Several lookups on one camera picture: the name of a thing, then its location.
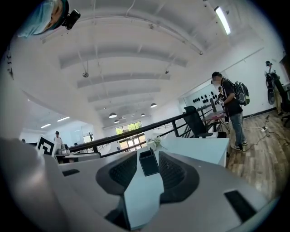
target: ceiling light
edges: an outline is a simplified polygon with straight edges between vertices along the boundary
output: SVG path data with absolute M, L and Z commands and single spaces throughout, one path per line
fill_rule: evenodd
M 46 125 L 42 126 L 41 128 L 45 128 L 45 127 L 50 126 L 50 125 L 51 124 L 46 124 Z
M 62 120 L 66 120 L 68 119 L 69 117 L 65 117 L 65 118 L 62 118 L 62 119 L 58 119 L 57 121 L 62 121 Z
M 115 113 L 111 113 L 110 115 L 109 115 L 109 118 L 116 118 L 117 117 L 117 114 L 115 114 Z
M 227 23 L 227 19 L 226 19 L 225 15 L 224 15 L 222 9 L 218 6 L 216 9 L 214 9 L 214 11 L 219 16 L 219 19 L 221 20 L 222 25 L 225 28 L 227 35 L 229 35 L 231 33 L 231 29 L 230 29 L 230 26 Z

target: man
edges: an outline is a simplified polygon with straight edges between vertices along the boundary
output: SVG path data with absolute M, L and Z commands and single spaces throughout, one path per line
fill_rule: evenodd
M 67 17 L 68 10 L 67 0 L 44 0 L 22 24 L 17 36 L 27 38 L 58 28 Z
M 212 74 L 212 83 L 216 86 L 222 86 L 224 98 L 218 100 L 217 102 L 221 106 L 225 106 L 225 112 L 229 115 L 232 121 L 232 127 L 236 133 L 236 143 L 232 147 L 236 150 L 241 150 L 242 145 L 246 146 L 248 144 L 246 137 L 242 131 L 242 108 L 239 105 L 239 102 L 235 98 L 235 93 L 233 90 L 232 83 L 222 77 L 222 74 L 219 72 L 214 72 Z
M 61 137 L 59 137 L 58 131 L 55 132 L 54 142 L 57 142 L 58 144 L 60 144 L 58 147 L 61 147 L 61 144 L 63 144 L 63 140 Z
M 219 91 L 218 99 L 219 100 L 223 100 L 224 99 L 224 95 L 223 95 L 221 86 L 218 87 L 218 91 Z M 225 117 L 225 122 L 228 124 L 228 116 Z
M 266 61 L 265 77 L 267 77 L 268 75 L 271 76 L 271 73 L 276 73 L 276 70 L 272 69 L 272 63 L 269 60 L 267 60 Z M 274 81 L 273 81 L 273 85 L 274 85 L 274 94 L 275 94 L 275 102 L 276 102 L 276 107 L 277 107 L 277 113 L 280 116 L 280 115 L 283 114 L 283 112 L 281 110 L 281 95 L 279 93 L 279 90 L 275 86 Z

